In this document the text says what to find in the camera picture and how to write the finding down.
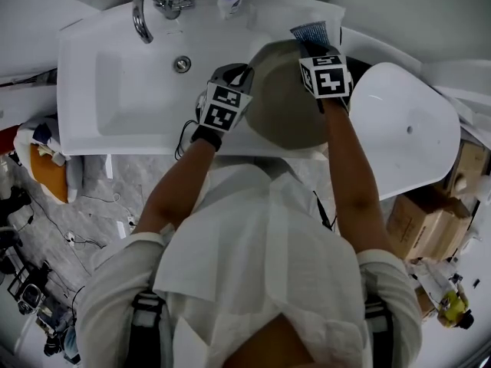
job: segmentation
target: wrist strap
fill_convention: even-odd
[[[208,128],[207,126],[199,125],[198,128],[196,128],[193,136],[191,136],[191,143],[196,142],[198,139],[204,139],[206,142],[215,147],[217,152],[222,146],[222,139],[220,136],[218,136],[214,130]]]

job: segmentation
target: person's right arm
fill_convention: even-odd
[[[357,253],[368,249],[392,253],[374,174],[348,113],[336,102],[324,99],[322,105],[339,232]]]

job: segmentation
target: forearm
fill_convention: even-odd
[[[324,100],[323,106],[339,231],[356,252],[392,252],[374,174],[349,116],[332,100]]]
[[[178,228],[196,204],[215,152],[203,139],[192,143],[153,189],[135,232],[155,232],[155,222],[150,219],[163,219]]]

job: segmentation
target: rolled-up sleeve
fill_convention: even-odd
[[[393,367],[406,368],[421,348],[421,310],[403,262],[387,251],[357,255],[366,292],[385,301],[394,323]]]
[[[77,309],[77,345],[84,366],[124,366],[133,299],[149,288],[164,248],[161,235],[140,233],[94,256],[94,273]]]

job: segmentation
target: faucet spout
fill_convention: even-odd
[[[145,0],[133,0],[133,23],[138,35],[145,44],[153,41],[153,36],[148,30],[143,14],[143,3]],[[179,16],[180,10],[174,10],[172,2],[169,0],[153,0],[153,6],[163,13],[167,19],[175,19]]]

